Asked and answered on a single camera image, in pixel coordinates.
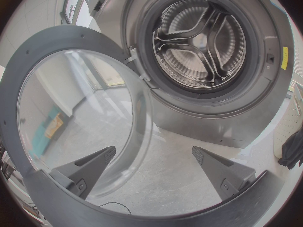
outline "black cable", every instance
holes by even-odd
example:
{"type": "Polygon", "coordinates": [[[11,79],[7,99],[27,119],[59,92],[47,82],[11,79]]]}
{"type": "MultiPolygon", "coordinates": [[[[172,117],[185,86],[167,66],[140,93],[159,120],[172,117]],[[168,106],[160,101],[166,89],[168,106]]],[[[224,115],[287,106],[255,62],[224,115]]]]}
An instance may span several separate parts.
{"type": "Polygon", "coordinates": [[[122,205],[123,207],[125,207],[125,208],[128,210],[129,214],[131,215],[131,211],[128,209],[128,207],[126,207],[124,204],[119,203],[119,202],[107,202],[107,203],[105,203],[105,204],[99,205],[98,207],[107,205],[107,204],[109,204],[109,203],[116,203],[116,204],[122,205]]]}

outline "window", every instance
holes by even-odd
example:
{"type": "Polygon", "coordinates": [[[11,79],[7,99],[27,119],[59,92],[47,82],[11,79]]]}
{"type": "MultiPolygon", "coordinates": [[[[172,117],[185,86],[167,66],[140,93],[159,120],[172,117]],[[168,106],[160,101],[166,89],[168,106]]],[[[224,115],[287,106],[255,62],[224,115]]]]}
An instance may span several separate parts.
{"type": "Polygon", "coordinates": [[[81,8],[79,10],[78,18],[76,21],[76,25],[89,27],[91,24],[93,17],[89,15],[89,7],[85,0],[83,0],[81,8]]]}
{"type": "Polygon", "coordinates": [[[76,8],[77,3],[78,3],[78,0],[67,0],[65,13],[66,13],[66,16],[69,19],[70,23],[72,23],[72,19],[74,16],[74,10],[76,8]]]}

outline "washing machine door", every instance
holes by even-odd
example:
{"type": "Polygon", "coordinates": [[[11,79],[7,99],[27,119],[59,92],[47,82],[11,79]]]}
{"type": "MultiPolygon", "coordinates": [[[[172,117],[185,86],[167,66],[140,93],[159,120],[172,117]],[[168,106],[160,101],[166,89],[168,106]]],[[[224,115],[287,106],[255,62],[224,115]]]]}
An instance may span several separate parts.
{"type": "Polygon", "coordinates": [[[145,156],[149,89],[99,32],[61,25],[36,33],[10,59],[0,90],[1,135],[24,179],[43,170],[82,199],[94,199],[127,182],[145,156]],[[123,85],[109,86],[106,71],[123,85]],[[61,159],[51,157],[54,150],[61,159]]]}

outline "door glass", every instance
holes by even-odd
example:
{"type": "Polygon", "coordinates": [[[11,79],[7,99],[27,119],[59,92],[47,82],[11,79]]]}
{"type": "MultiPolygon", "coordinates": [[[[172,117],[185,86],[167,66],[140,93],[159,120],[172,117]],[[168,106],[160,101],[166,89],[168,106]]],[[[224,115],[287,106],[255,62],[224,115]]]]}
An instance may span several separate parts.
{"type": "Polygon", "coordinates": [[[123,185],[141,164],[152,131],[150,105],[149,90],[124,64],[96,52],[60,51],[38,63],[22,85],[21,142],[33,167],[47,172],[115,146],[89,195],[94,199],[123,185]],[[108,70],[126,86],[104,90],[99,71],[108,70]]]}

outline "stainless steel drum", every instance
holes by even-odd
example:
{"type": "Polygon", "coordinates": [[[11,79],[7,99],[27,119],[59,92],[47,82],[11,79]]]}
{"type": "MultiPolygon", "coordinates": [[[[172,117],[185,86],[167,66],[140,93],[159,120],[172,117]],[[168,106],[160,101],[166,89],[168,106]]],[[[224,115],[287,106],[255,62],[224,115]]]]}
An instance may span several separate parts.
{"type": "Polygon", "coordinates": [[[163,11],[153,46],[165,73],[196,89],[214,88],[236,78],[246,53],[236,18],[206,0],[180,1],[163,11]]]}

